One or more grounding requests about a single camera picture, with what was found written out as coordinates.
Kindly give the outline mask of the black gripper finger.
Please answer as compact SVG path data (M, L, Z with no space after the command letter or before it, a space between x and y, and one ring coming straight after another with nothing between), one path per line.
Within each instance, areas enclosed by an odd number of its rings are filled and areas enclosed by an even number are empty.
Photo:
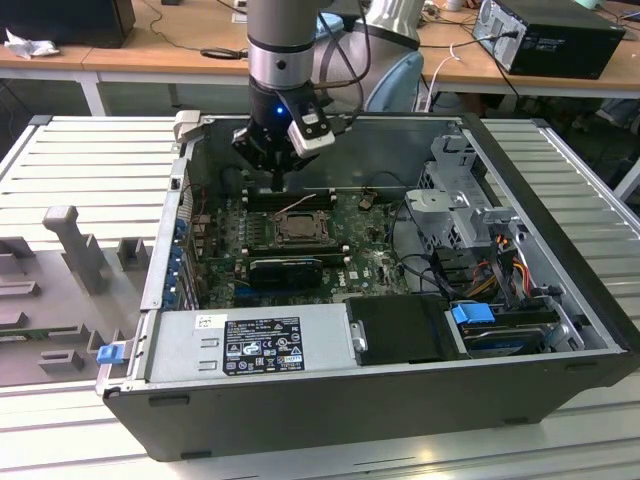
M283 149L278 157L278 191L285 188L285 177L291 172L303 169L308 161L301 158L294 149Z
M232 146L255 170L271 175L271 190L280 191L280 145L261 126L245 126L233 132Z

